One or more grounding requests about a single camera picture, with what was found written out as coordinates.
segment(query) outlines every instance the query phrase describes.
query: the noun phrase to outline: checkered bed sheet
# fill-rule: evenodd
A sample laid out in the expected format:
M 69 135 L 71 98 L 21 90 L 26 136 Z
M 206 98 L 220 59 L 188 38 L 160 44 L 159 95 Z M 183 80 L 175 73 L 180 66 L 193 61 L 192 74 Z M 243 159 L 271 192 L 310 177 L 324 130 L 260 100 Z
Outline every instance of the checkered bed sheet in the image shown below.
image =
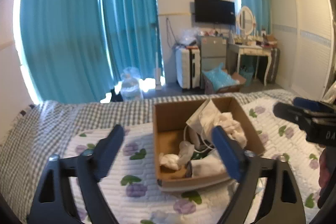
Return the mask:
M 63 157 L 71 138 L 78 132 L 111 128 L 115 124 L 132 126 L 152 122 L 156 103 L 200 100 L 208 97 L 234 97 L 241 105 L 271 97 L 291 103 L 294 95 L 285 90 L 250 94 L 190 95 L 161 97 L 120 103 L 60 104 L 46 101 L 17 117 L 3 147 L 0 147 L 0 193 L 18 218 L 26 223 L 34 193 L 47 159 Z

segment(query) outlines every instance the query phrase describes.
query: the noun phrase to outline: open cardboard box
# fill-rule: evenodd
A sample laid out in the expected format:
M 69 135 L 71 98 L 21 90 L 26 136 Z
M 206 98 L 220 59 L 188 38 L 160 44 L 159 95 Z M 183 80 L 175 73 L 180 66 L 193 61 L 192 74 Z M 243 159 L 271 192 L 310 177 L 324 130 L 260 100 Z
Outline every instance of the open cardboard box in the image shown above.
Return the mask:
M 163 191 L 188 191 L 229 180 L 228 174 L 200 178 L 185 178 L 185 168 L 179 171 L 160 166 L 159 154 L 179 154 L 186 121 L 205 100 L 156 104 L 153 107 L 154 161 L 157 183 Z M 262 155 L 265 148 L 249 118 L 235 98 L 212 98 L 221 112 L 231 112 L 241 123 L 247 138 L 246 150 Z
M 235 72 L 233 75 L 231 75 L 231 77 L 233 80 L 237 80 L 239 83 L 237 83 L 236 85 L 225 86 L 215 91 L 211 81 L 205 75 L 203 75 L 203 77 L 204 77 L 204 82 L 205 82 L 205 91 L 204 91 L 205 94 L 239 92 L 246 82 L 246 79 L 244 77 L 239 75 L 239 73 Z

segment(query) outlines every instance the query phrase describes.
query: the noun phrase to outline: white suitcase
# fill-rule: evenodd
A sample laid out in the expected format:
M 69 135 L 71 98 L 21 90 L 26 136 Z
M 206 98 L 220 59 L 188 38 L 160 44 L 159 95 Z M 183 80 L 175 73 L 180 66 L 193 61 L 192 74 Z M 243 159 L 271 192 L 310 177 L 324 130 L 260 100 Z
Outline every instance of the white suitcase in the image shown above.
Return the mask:
M 199 49 L 178 47 L 175 51 L 177 81 L 183 89 L 200 86 L 201 58 Z

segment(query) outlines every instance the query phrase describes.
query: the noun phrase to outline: wardrobe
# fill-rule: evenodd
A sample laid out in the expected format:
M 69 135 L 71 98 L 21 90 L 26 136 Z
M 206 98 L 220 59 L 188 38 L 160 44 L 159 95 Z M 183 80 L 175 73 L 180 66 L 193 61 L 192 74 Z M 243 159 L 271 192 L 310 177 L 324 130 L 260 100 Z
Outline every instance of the wardrobe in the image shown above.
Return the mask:
M 334 49 L 330 0 L 271 0 L 271 17 L 281 51 L 276 83 L 299 96 L 322 99 Z

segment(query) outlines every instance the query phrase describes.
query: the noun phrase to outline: black flat screen tv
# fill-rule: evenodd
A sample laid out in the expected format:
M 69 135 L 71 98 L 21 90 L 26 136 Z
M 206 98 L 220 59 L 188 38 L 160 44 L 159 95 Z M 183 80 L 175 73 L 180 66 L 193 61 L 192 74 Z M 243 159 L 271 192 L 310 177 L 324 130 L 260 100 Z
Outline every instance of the black flat screen tv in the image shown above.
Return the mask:
M 225 0 L 194 0 L 195 21 L 235 25 L 235 3 Z

